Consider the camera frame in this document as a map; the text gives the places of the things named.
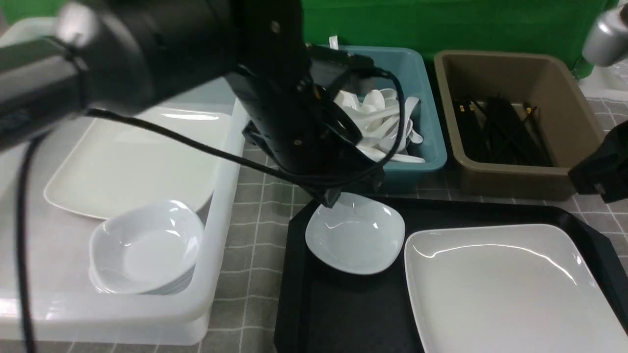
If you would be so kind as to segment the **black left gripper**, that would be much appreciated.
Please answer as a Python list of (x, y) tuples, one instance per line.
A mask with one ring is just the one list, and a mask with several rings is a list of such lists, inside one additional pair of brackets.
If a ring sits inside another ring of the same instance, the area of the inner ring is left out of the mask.
[(251, 117), (243, 134), (277, 166), (278, 177), (331, 207), (342, 190), (377, 190), (384, 158), (357, 149), (363, 134), (334, 102), (349, 82), (386, 76), (363, 55), (305, 44), (238, 50), (231, 88)]

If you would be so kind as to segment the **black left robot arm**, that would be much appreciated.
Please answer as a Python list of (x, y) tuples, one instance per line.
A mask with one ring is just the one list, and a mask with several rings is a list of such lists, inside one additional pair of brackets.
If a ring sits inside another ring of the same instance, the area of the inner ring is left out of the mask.
[(383, 162), (312, 78), (299, 0), (70, 0), (53, 36), (1, 49), (1, 149), (65, 119), (133, 116), (218, 78), (250, 117), (242, 130), (323, 206), (383, 183)]

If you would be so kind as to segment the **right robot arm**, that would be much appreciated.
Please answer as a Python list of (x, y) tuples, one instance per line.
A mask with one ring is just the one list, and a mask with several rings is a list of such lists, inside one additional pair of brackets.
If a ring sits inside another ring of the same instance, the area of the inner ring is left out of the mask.
[(582, 56), (593, 76), (579, 85), (594, 108), (604, 139), (568, 172), (580, 195), (606, 204), (627, 200), (627, 2), (603, 10), (585, 40)]

